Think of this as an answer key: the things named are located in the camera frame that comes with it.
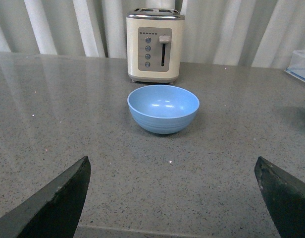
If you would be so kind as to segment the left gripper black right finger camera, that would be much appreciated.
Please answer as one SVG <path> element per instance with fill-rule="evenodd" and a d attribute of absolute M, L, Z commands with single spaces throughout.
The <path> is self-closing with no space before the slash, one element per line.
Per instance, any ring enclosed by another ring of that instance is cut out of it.
<path fill-rule="evenodd" d="M 305 183 L 263 157 L 254 174 L 279 235 L 305 238 Z"/>

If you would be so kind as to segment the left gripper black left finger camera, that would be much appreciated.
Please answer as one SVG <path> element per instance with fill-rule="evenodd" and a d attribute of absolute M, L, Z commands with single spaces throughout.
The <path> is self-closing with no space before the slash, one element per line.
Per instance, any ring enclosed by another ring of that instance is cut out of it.
<path fill-rule="evenodd" d="M 0 217 L 0 238 L 72 238 L 91 176 L 84 156 L 23 203 Z"/>

